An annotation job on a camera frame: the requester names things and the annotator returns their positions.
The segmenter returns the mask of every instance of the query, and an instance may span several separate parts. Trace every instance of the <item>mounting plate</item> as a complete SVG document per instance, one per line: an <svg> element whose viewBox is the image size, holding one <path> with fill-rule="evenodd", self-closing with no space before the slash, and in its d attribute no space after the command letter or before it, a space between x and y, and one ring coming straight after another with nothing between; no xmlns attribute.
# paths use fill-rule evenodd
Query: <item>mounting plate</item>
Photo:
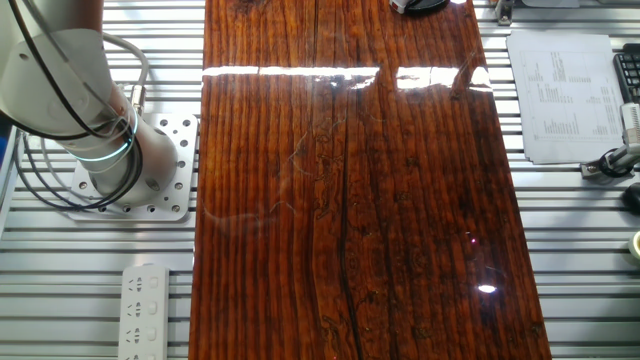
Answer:
<svg viewBox="0 0 640 360"><path fill-rule="evenodd" d="M145 114L144 119L152 127L162 130L176 146L178 153L176 161L178 163L171 183L163 191L158 192L147 204L129 208L128 211L125 211L126 209L122 205L111 204L99 210L70 212L70 218L76 221L92 222L164 222L180 221L189 214L198 119L193 115L182 114ZM181 145L183 140L187 140L186 146ZM92 196L95 199L103 197L93 187L89 173L80 163L76 165L73 174L72 189L78 194ZM69 200L79 204L86 203L86 200L73 194L69 196Z"/></svg>

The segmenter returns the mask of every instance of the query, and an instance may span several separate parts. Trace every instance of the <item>black cable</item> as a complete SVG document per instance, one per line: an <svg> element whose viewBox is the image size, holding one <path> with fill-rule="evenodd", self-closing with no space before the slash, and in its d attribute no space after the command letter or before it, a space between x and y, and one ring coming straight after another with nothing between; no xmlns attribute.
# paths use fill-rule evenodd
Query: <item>black cable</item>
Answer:
<svg viewBox="0 0 640 360"><path fill-rule="evenodd" d="M621 178L623 176L626 176L627 174L631 173L631 171L633 170L633 165L631 165L630 167L624 169L622 172L615 172L611 168L609 168L609 162L607 161L607 155L611 154L612 152L614 152L616 150L617 149L611 149L611 150L607 151L606 153L604 153L604 155L602 155L600 160L598 160L598 168L600 169L600 172L605 174L606 176L608 176L610 178L614 178L614 179L618 179L618 178Z"/></svg>
<svg viewBox="0 0 640 360"><path fill-rule="evenodd" d="M34 173L36 174L36 176L38 177L38 179L42 182L42 184L45 186L45 188L48 191L50 191L53 195L55 195L59 199L65 201L66 203L71 204L71 206L63 206L63 205L58 205L58 204L52 203L52 202L44 199L42 196L40 196L40 194L38 194L35 191L35 189L33 189L31 184L27 180L26 176L24 175L24 171L20 167L20 162L18 160L17 147L18 147L18 144L19 144L19 138L16 138L16 146L15 146L14 152L13 152L13 159L14 159L14 162L16 164L16 169L18 170L18 175L20 176L20 179L24 183L24 186L27 188L27 190L29 190L29 192L31 192L38 200L42 201L43 203L45 203L45 204L47 204L47 205L49 205L51 207L54 207L54 208L56 208L58 210L61 210L61 211L82 211L82 210L97 209L97 208L106 207L106 206L111 205L114 202L118 201L120 198L122 198L122 196L124 196L124 194L128 193L129 190L131 190L133 188L133 186L137 183L138 179L140 178L140 174L142 173L142 150L140 149L140 145L138 144L138 142L136 142L135 140L132 140L132 141L133 141L133 143L131 144L131 146L133 146L133 149L131 149L132 151L130 151L128 153L128 156L131 157L131 159L129 161L129 164L127 166L127 174L129 176L126 177L125 179L123 179L123 181L120 183L120 185L113 192L111 192L109 195L107 195L105 198L103 198L102 200L100 200L100 201L98 201L96 203L88 204L88 205L75 204L73 202L68 201L67 199L62 198L62 196L59 193L57 193L55 190L53 190L46 183L46 181L44 181L44 179L40 175L39 170L35 166L35 162L33 161L33 157L31 156L30 152L28 151L28 145L26 145L26 141L25 141L25 152L27 153L27 157L29 158L29 162L31 163L31 167L32 167Z"/></svg>
<svg viewBox="0 0 640 360"><path fill-rule="evenodd" d="M55 140L55 141L77 140L77 139L82 139L82 138L85 138L85 137L89 136L88 133L82 133L82 134L78 134L78 135L69 135L69 136L56 136L56 135L45 134L45 133L42 133L42 132L40 132L38 130L32 129L32 128L24 125L24 124L19 123L18 121L13 119L11 116L7 115L2 110L0 110L0 120L5 120L9 124L17 127L18 129L20 129L20 130L22 130L24 132L28 132L29 134L36 135L36 136L39 136L39 137L45 138L45 139Z"/></svg>
<svg viewBox="0 0 640 360"><path fill-rule="evenodd" d="M31 37L31 34L29 33L29 29L27 29L27 25L24 22L24 18L22 17L22 14L20 13L20 9L18 8L18 4L16 3L16 0L9 0L9 5L11 6L11 11L13 12L13 16L15 17L16 21L18 22L18 27L20 28L20 32L22 33L22 36L24 37L25 42L27 43L27 47L29 48L29 51L31 51L31 55L33 55L33 58L35 59L35 61L40 66L40 69L44 73L44 76L47 78L47 81L49 82L49 85L51 86L53 91L58 96L58 99L62 103L62 106L67 110L67 112L69 113L69 115L71 115L73 120L84 131L86 131L87 133L89 133L89 134L91 134L91 135L93 135L95 137L108 138L109 137L108 135L102 135L100 133L97 133L93 129L91 129L80 118L78 113L76 113L76 111L73 109L73 107L69 103L69 100L67 100L67 98L64 96L64 93L62 92L62 89L60 89L60 87L56 83L56 80L53 78L53 75L51 75L51 72L49 71L49 68L47 67L47 64L45 64L44 60L42 59L42 56L40 55L40 52L38 51L38 48L36 47L36 44L33 41L33 38Z"/></svg>

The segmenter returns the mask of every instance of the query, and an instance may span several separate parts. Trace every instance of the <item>electrical socket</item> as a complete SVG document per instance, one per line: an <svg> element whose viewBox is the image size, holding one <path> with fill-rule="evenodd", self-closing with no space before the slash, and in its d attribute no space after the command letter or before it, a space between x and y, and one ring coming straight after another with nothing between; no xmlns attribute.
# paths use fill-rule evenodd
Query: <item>electrical socket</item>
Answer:
<svg viewBox="0 0 640 360"><path fill-rule="evenodd" d="M133 266L122 273L118 360L166 360L169 269Z"/></svg>

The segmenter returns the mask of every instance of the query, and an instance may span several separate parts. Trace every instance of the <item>dark wood grain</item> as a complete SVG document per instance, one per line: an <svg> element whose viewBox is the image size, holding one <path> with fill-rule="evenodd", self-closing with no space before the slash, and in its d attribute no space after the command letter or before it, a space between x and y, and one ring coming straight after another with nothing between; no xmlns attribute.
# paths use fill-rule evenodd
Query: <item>dark wood grain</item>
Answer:
<svg viewBox="0 0 640 360"><path fill-rule="evenodd" d="M458 2L207 1L190 359L551 358Z"/></svg>

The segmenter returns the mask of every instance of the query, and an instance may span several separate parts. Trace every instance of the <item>paper sheet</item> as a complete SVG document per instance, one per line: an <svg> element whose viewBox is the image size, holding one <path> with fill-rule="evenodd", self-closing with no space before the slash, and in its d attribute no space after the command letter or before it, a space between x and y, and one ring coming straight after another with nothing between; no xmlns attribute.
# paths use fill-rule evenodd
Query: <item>paper sheet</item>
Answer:
<svg viewBox="0 0 640 360"><path fill-rule="evenodd" d="M622 145L622 96L608 36L514 32L507 47L527 158L587 162Z"/></svg>

